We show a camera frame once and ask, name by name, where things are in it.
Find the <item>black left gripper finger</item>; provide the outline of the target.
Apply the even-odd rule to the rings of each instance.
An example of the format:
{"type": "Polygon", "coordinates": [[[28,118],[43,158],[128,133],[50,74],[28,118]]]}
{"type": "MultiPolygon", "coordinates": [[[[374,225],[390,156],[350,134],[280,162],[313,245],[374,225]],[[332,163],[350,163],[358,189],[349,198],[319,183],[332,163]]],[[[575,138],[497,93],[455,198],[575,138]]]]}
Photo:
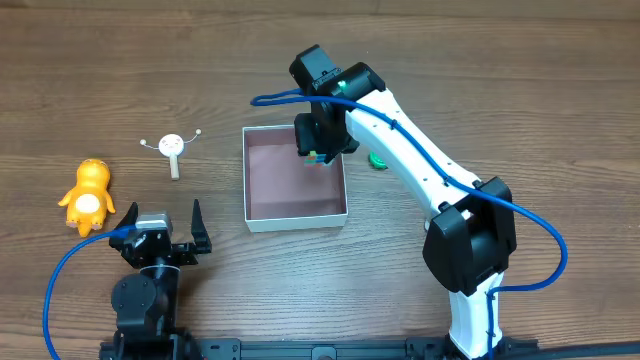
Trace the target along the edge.
{"type": "Polygon", "coordinates": [[[198,199],[195,199],[193,203],[191,234],[198,254],[208,254],[211,252],[211,240],[204,225],[198,199]]]}
{"type": "Polygon", "coordinates": [[[128,234],[130,231],[136,229],[136,221],[138,218],[139,207],[136,202],[132,202],[128,211],[122,218],[122,220],[114,228],[117,234],[128,234]]]}

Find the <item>multicolour puzzle cube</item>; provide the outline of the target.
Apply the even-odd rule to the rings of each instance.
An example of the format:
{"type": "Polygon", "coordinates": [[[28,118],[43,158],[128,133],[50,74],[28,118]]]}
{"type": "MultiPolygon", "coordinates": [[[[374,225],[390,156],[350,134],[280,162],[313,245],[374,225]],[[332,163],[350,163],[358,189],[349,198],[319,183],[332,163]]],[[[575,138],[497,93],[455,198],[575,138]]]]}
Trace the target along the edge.
{"type": "Polygon", "coordinates": [[[308,155],[304,157],[304,165],[306,167],[326,167],[331,166],[332,159],[328,159],[326,154],[317,153],[316,151],[310,151],[308,155]]]}

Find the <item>orange bear figure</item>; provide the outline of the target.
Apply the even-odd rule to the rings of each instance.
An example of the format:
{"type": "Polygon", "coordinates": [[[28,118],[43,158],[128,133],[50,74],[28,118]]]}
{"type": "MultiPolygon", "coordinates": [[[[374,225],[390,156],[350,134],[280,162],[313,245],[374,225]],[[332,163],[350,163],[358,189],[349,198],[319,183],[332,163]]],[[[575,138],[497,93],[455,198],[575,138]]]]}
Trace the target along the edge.
{"type": "Polygon", "coordinates": [[[108,192],[111,173],[108,165],[95,158],[84,160],[76,171],[76,184],[58,202],[66,208],[65,224],[81,237],[100,230],[108,213],[115,214],[114,201],[108,192]]]}

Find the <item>green round cap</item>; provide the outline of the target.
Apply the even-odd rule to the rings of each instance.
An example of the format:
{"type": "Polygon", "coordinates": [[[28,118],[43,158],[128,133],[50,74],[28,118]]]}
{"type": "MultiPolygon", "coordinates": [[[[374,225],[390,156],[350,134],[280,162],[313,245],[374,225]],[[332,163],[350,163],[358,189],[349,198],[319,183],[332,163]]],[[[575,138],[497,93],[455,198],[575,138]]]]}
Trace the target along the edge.
{"type": "Polygon", "coordinates": [[[368,159],[369,159],[370,165],[374,169],[377,169],[377,170],[387,169],[386,163],[376,153],[370,152],[368,159]]]}

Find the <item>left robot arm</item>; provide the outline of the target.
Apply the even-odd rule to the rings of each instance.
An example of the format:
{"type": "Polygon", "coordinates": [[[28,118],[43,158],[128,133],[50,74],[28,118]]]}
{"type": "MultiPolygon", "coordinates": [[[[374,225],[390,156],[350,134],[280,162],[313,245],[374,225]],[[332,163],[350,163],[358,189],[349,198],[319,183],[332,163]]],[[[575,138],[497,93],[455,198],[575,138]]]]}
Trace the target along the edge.
{"type": "Polygon", "coordinates": [[[111,305],[117,330],[100,346],[101,360],[202,360],[191,333],[176,325],[181,268],[196,265],[212,250],[200,204],[193,203],[191,242],[171,241],[173,227],[165,212],[139,212],[132,203],[109,238],[111,248],[134,269],[114,286],[111,305]]]}

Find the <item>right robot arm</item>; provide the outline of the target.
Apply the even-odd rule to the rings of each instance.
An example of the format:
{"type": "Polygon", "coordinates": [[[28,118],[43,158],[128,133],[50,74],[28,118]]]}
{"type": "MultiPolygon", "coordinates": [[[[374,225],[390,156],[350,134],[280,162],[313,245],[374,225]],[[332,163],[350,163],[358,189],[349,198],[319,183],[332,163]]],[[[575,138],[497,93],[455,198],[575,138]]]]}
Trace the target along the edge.
{"type": "Polygon", "coordinates": [[[449,292],[449,338],[468,359],[487,357],[502,339],[498,302],[488,300],[516,249],[514,215],[488,201],[511,201],[508,186],[483,181],[446,156],[403,112],[384,81],[366,64],[346,70],[314,45],[289,73],[311,109],[294,120],[298,153],[331,163],[366,145],[387,164],[425,212],[422,254],[449,292]]]}

